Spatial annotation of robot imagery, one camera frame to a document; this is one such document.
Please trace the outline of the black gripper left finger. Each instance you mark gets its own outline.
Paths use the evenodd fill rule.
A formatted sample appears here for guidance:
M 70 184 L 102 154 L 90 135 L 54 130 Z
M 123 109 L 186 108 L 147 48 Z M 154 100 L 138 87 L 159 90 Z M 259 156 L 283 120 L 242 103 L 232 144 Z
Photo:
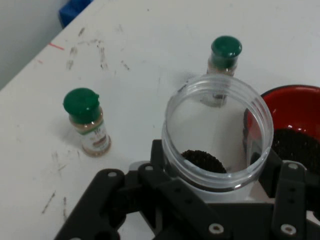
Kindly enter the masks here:
M 64 225 L 58 240 L 118 240 L 130 213 L 139 212 L 157 240 L 231 240 L 225 221 L 181 180 L 154 162 L 127 173 L 100 170 Z

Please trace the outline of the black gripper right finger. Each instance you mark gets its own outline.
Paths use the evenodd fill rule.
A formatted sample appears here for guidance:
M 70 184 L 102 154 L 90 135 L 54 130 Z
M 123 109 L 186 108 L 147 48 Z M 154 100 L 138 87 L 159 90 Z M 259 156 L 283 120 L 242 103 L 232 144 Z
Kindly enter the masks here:
M 271 149 L 259 183 L 274 198 L 270 224 L 272 240 L 318 240 L 320 225 L 307 212 L 320 214 L 320 176 L 297 161 L 282 160 Z

